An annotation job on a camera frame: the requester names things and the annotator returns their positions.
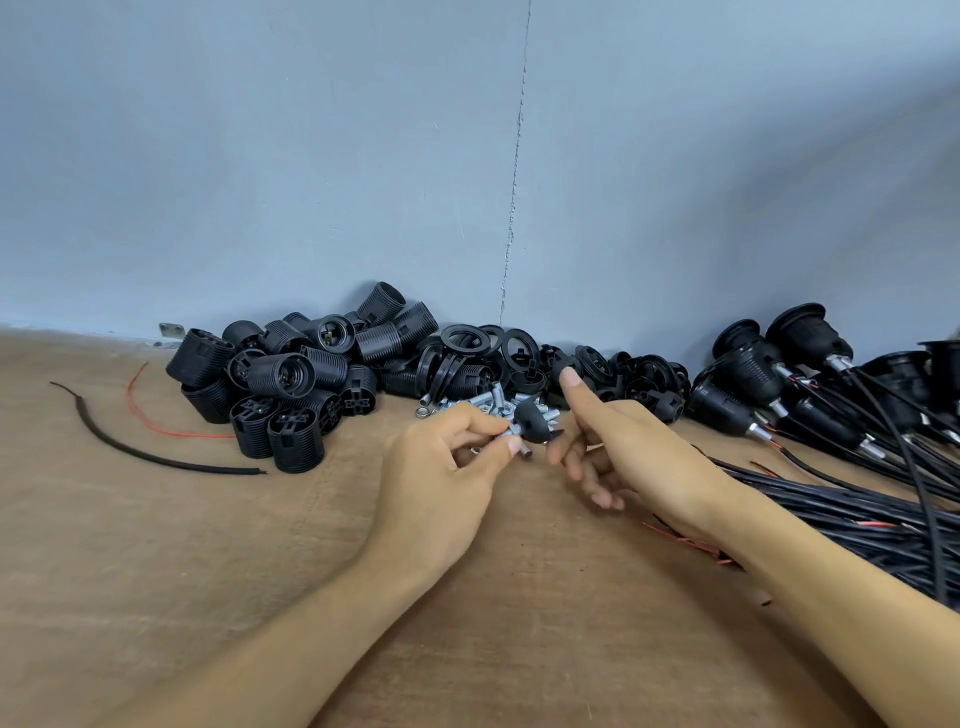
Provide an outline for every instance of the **person's left hand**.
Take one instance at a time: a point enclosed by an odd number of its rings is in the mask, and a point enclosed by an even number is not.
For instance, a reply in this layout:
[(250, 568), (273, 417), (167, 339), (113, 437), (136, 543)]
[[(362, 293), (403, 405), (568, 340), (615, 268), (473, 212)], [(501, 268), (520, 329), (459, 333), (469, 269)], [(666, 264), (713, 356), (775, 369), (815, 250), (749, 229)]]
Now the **person's left hand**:
[[(519, 450), (515, 435), (491, 442), (508, 425), (462, 402), (392, 437), (363, 553), (431, 584), (439, 579), (467, 551), (493, 482)], [(459, 467), (476, 446), (485, 447)]]

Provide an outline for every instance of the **person's right hand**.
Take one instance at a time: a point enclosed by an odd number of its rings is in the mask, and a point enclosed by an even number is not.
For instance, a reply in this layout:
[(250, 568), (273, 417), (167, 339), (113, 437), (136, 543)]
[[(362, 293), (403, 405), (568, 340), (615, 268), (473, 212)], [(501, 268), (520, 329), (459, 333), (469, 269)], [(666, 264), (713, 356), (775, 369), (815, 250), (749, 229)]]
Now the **person's right hand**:
[[(723, 496), (713, 464), (639, 402), (603, 403), (570, 368), (560, 382), (571, 411), (547, 446), (548, 462), (564, 463), (601, 508), (621, 510), (617, 491), (632, 490), (685, 535), (702, 533), (710, 505)], [(594, 445), (602, 447), (588, 449)]]

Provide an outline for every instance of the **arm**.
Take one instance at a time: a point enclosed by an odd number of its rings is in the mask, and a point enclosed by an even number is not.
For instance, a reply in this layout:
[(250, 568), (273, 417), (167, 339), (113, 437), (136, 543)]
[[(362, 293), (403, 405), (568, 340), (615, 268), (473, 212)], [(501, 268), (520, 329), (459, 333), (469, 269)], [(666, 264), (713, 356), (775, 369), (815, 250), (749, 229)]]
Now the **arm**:
[[(960, 725), (960, 615), (873, 567), (714, 467), (636, 402), (604, 404), (572, 370), (576, 422), (550, 444), (594, 502), (624, 487), (733, 556), (891, 725)], [(587, 446), (604, 447), (587, 452)]]
[(344, 675), (463, 554), (519, 449), (507, 423), (459, 405), (392, 441), (367, 543), (322, 586), (238, 642), (121, 707), (98, 728), (305, 726)]

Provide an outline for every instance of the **scratch on wall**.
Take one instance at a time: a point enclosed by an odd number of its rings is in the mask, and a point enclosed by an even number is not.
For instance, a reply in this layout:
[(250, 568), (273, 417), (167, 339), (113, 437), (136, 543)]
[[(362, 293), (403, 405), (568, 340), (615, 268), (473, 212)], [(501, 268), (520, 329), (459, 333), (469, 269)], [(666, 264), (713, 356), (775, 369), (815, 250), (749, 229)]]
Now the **scratch on wall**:
[(530, 14), (533, 0), (527, 2), (527, 27), (523, 32), (523, 71), (520, 74), (520, 105), (516, 112), (516, 143), (514, 144), (514, 184), (510, 191), (510, 222), (507, 224), (507, 249), (503, 253), (503, 280), (500, 281), (500, 325), (507, 307), (507, 273), (510, 269), (510, 249), (514, 245), (514, 218), (516, 217), (516, 166), (520, 159), (520, 128), (523, 126), (523, 93), (527, 86), (527, 48), (530, 45)]

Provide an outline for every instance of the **brown wooden surface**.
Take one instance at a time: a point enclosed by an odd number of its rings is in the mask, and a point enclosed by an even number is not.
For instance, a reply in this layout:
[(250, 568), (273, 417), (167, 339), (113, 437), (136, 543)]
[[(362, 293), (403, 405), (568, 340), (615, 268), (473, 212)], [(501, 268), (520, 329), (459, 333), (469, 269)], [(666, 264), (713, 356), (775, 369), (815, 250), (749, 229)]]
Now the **brown wooden surface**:
[[(201, 421), (163, 373), (165, 358), (0, 335), (0, 726), (84, 725), (283, 609), (360, 546), (382, 444), (414, 422), (413, 402), (382, 397), (373, 415), (325, 438), (312, 473), (185, 473), (102, 445), (72, 398), (47, 384), (75, 388), (104, 429), (137, 447), (250, 464), (229, 440), (155, 434), (130, 414), (127, 381), (150, 359), (136, 396), (155, 422), (229, 431)], [(678, 430), (710, 454), (802, 477), (760, 445), (694, 423)], [(776, 604), (760, 606), (745, 573), (644, 518), (596, 513), (542, 449), (533, 463), (516, 461), (468, 555), (317, 724), (879, 724)]]

